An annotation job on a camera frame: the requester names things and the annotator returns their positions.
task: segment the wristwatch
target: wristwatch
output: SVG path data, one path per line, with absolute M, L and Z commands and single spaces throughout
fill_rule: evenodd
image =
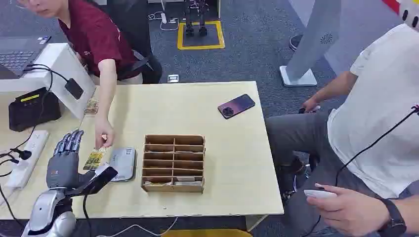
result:
M 378 230 L 380 236 L 398 237 L 404 234 L 406 232 L 406 223 L 396 205 L 388 199 L 379 198 L 379 200 L 384 203 L 390 213 L 390 221 Z

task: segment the red shirt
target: red shirt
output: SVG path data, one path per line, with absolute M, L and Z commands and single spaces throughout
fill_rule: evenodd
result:
M 106 13 L 84 0 L 70 0 L 68 7 L 70 29 L 58 20 L 61 29 L 96 76 L 100 76 L 97 64 L 104 59 L 114 59 L 117 72 L 138 61 L 131 46 Z

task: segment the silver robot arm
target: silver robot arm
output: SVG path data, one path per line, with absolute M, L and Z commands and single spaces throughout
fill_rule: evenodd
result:
M 68 133 L 58 142 L 49 160 L 43 192 L 32 208 L 22 237 L 69 237 L 76 227 L 72 197 L 98 193 L 118 172 L 108 164 L 86 174 L 78 173 L 83 131 Z

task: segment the cardboard compartment box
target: cardboard compartment box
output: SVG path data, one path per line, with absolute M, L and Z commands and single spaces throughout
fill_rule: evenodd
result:
M 146 135 L 141 187 L 146 192 L 204 191 L 205 139 L 200 135 Z

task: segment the white t-shirt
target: white t-shirt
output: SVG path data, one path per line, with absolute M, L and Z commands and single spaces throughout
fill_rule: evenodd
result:
M 399 25 L 366 48 L 351 67 L 358 79 L 328 120 L 329 142 L 343 163 L 419 104 L 419 32 Z M 419 180 L 419 117 L 410 116 L 348 169 L 382 198 Z

